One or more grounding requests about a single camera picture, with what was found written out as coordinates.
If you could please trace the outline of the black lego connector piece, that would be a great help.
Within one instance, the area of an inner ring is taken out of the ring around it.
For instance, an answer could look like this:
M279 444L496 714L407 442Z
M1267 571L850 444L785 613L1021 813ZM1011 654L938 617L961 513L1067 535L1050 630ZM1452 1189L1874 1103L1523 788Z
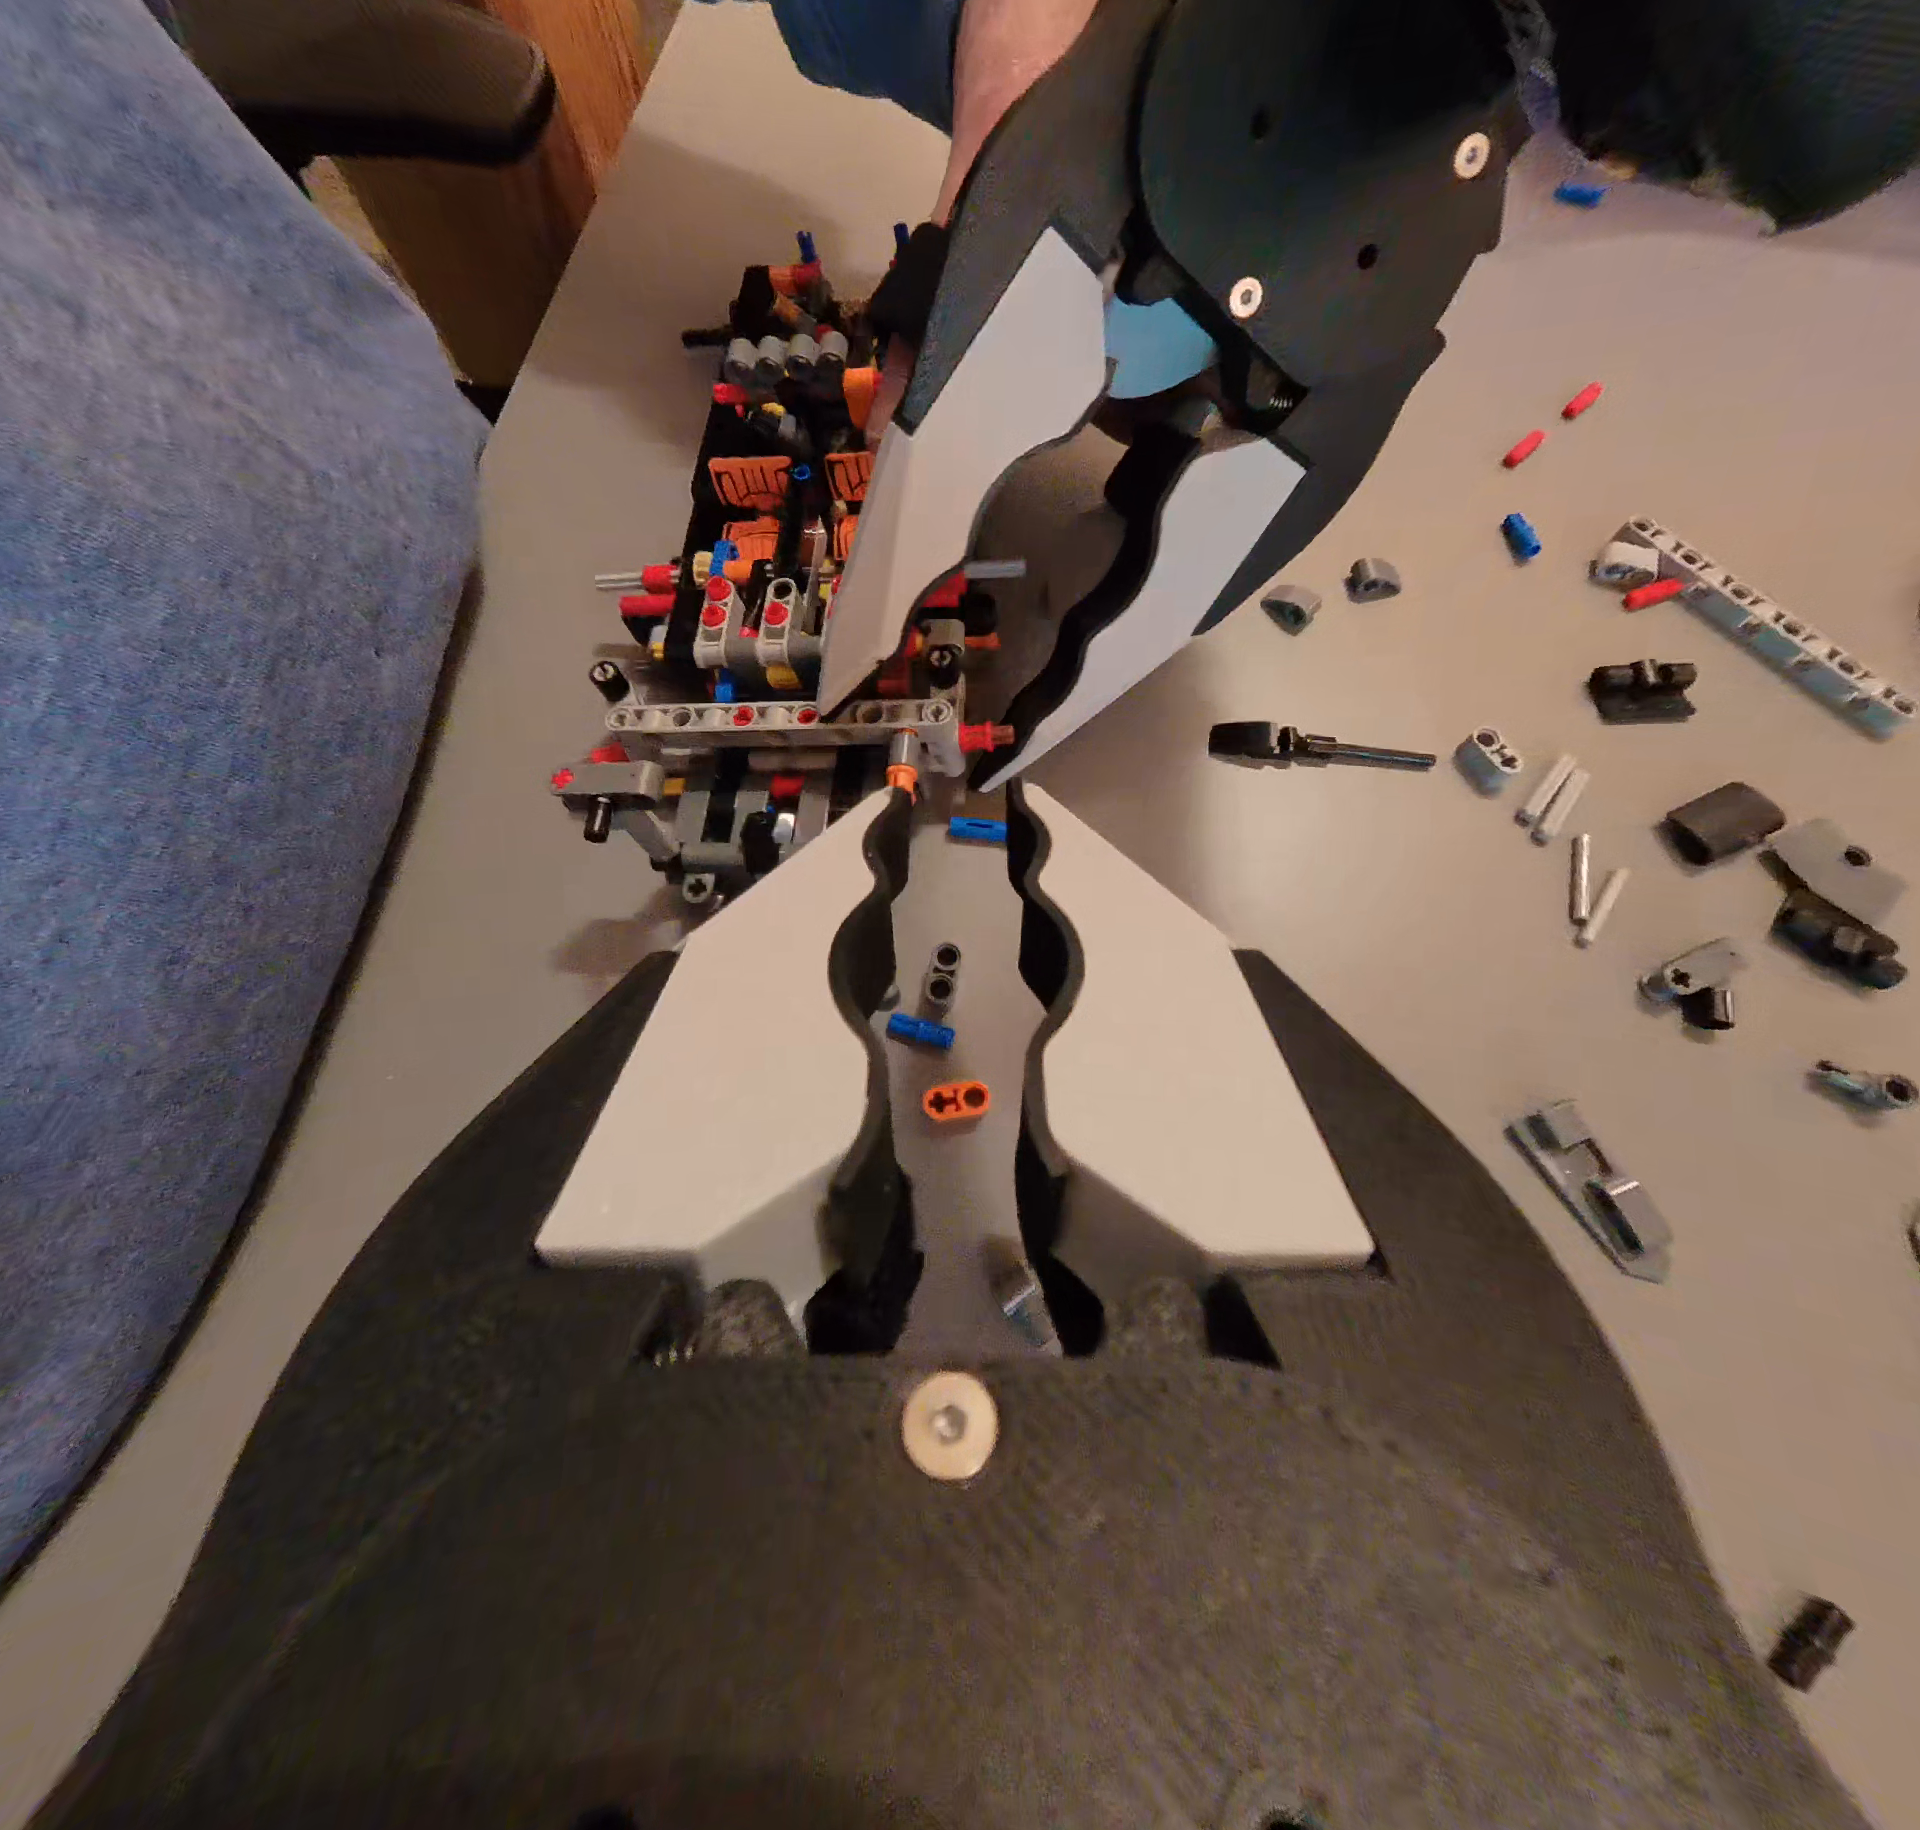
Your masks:
M1859 924L1805 886L1786 892L1770 920L1770 937L1808 966L1861 991L1885 994L1909 977L1899 946L1888 935Z

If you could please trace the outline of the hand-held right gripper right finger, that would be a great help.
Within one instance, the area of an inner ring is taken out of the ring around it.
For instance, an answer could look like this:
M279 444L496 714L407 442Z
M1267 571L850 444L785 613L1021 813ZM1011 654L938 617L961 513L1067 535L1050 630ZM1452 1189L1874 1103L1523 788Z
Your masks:
M1375 1235L1228 939L1037 788L1009 788L1021 1065L1014 1208L1050 1332L1092 1354L1123 1300L1346 1273Z

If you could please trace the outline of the black lego axle connector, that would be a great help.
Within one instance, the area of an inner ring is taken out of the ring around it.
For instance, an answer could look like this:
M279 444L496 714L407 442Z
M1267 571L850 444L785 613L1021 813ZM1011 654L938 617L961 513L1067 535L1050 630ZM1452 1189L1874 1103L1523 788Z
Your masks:
M1367 746L1303 732L1274 721L1218 721L1207 732L1207 756L1249 767L1367 767L1425 775L1436 767L1429 753Z

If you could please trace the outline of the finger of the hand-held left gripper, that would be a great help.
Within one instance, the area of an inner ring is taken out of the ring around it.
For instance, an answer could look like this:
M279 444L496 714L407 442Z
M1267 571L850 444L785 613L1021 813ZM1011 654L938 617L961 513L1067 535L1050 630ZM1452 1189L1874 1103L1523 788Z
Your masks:
M1099 271L1060 226L1034 226L1021 256L981 224L953 230L829 610L823 713L895 654L919 600L967 561L1004 476L1092 414L1111 378L1104 318Z
M1004 716L1011 746L977 762L970 785L1007 785L1184 651L1305 477L1267 437L1214 426L1188 439L1014 694Z

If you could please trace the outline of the black lego pin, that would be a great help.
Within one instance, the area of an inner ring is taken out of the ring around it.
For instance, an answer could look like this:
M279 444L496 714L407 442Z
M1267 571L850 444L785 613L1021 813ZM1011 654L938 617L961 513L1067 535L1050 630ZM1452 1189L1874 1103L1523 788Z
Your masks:
M1767 1674L1795 1695L1808 1695L1856 1629L1856 1620L1839 1605L1806 1598L1770 1641Z

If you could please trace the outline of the wooden cabinet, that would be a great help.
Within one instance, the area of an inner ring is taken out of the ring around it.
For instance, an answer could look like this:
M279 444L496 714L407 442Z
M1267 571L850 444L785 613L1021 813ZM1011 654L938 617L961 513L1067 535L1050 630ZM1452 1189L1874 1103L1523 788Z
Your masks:
M347 160L338 173L459 374L508 387L551 305L677 3L452 3L541 48L557 80L541 145L496 171Z

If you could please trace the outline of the flat grey lego panel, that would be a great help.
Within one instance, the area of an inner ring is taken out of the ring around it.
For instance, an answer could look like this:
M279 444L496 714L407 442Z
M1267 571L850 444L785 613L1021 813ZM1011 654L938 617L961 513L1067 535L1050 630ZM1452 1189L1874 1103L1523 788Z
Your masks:
M1767 838L1767 857L1790 894L1808 894L1861 928L1885 928L1906 892L1897 873L1880 866L1831 818L1779 828Z

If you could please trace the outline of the black orange lego car model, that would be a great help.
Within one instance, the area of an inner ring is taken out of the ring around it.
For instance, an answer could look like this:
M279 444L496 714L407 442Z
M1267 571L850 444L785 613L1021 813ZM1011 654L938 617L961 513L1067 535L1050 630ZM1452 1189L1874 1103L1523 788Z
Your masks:
M724 322L682 346L718 355L685 540L597 581L625 640L589 669L602 735L551 773L551 796L585 841L635 841L706 913L868 794L1007 753L1012 727L968 713L970 673L998 651L998 600L968 576L934 588L839 711L815 702L873 474L879 345L813 236L787 264L747 266Z

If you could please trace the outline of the dark grey curved lego panel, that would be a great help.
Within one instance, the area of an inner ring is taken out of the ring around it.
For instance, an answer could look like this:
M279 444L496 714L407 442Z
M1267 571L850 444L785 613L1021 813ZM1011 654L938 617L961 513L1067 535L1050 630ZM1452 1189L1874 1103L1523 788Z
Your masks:
M1692 868L1724 864L1769 843L1786 813L1748 783L1718 783L1665 813L1659 835Z

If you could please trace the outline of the light grey lego piece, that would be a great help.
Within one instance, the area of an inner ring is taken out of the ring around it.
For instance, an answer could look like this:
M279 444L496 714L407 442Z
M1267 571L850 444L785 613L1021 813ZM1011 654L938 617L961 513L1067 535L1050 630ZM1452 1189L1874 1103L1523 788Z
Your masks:
M1011 1333L1033 1354L1058 1357L1058 1337L1050 1310L1037 1272L1014 1241L990 1239L979 1247L981 1273L998 1314Z

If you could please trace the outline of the person's blue sweater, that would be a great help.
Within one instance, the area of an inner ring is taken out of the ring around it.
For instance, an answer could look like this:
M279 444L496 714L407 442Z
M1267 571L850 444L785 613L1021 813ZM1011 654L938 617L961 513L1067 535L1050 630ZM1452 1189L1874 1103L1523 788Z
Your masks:
M3 0L3 1577L238 1225L479 544L430 326L160 4Z

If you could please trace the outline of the long light grey lego beam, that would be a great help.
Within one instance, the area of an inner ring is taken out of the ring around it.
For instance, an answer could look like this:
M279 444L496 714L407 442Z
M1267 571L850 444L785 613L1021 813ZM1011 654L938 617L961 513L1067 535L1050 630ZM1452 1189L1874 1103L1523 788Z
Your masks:
M1586 577L1617 594L1667 584L1668 602L1874 740L1896 740L1918 726L1916 692L1652 518L1623 521L1590 560Z

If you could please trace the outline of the grey black lego connector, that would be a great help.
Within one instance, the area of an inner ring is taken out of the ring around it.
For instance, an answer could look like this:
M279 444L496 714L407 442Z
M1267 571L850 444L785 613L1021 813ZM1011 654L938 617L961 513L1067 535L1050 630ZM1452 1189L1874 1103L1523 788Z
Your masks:
M1746 954L1726 937L1715 937L1637 979L1637 997L1649 1007L1674 1015L1685 1027L1718 1037L1738 1024L1738 979Z

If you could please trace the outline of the silver grey lego panel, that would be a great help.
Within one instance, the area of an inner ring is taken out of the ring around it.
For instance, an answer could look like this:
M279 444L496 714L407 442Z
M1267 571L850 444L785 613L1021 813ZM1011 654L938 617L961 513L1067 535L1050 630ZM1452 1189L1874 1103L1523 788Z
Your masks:
M1572 1099L1508 1122L1510 1143L1555 1194L1574 1223L1624 1275L1663 1284L1671 1231L1643 1183L1600 1146Z

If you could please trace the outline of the black lego bracket piece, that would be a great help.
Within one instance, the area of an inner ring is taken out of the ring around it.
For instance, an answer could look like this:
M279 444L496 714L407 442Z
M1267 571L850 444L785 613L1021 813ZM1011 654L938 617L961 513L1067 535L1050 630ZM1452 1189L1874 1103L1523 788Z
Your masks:
M1690 721L1695 713L1693 686L1693 664L1653 660L1595 665L1585 680L1595 716L1609 727Z

